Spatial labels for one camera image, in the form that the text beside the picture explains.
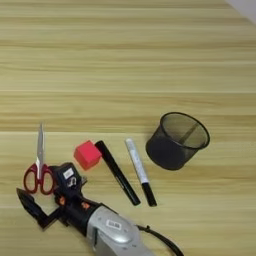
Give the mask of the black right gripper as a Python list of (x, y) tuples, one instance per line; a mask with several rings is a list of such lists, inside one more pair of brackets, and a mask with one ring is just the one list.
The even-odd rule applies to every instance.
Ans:
[[(54, 181), (57, 182), (59, 167), (52, 165), (49, 166), (49, 170), (52, 172)], [(67, 189), (58, 186), (54, 190), (58, 208), (47, 215), (29, 193), (20, 188), (17, 188), (16, 192), (23, 208), (37, 221), (41, 228), (47, 228), (54, 221), (59, 220), (65, 226), (73, 226), (84, 236), (87, 235), (90, 218), (101, 206), (101, 203), (86, 199), (80, 187)]]

